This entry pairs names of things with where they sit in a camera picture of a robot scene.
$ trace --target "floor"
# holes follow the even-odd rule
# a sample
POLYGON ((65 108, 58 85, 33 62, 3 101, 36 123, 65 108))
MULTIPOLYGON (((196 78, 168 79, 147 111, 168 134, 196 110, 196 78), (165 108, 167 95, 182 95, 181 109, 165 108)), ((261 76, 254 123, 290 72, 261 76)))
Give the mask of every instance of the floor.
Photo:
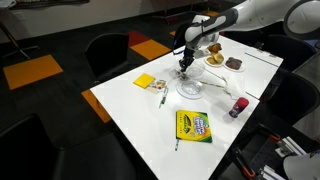
MULTIPOLYGON (((221 0, 220 12, 236 4, 221 0)), ((188 10, 189 7, 169 10, 168 14, 188 10)), ((194 10, 202 12, 206 6, 198 4, 194 10)), ((51 55, 63 70, 45 79, 10 90, 4 71, 0 72, 0 131, 22 117, 36 113, 40 116, 49 137, 57 147, 67 147, 98 137, 111 130, 110 123, 101 118, 81 95, 94 86, 95 77, 85 58, 88 43, 96 36, 108 32, 128 33, 137 31, 171 49, 170 34, 185 22, 191 22, 194 14, 168 19, 153 18, 163 12, 107 22, 55 34, 20 40, 21 47, 38 45, 39 50, 27 51, 31 59, 51 55)), ((1 57, 14 50, 11 43, 0 44, 1 57)), ((25 62, 20 53, 2 58, 2 68, 25 62)), ((150 62, 134 50, 128 50, 132 64, 150 62)))

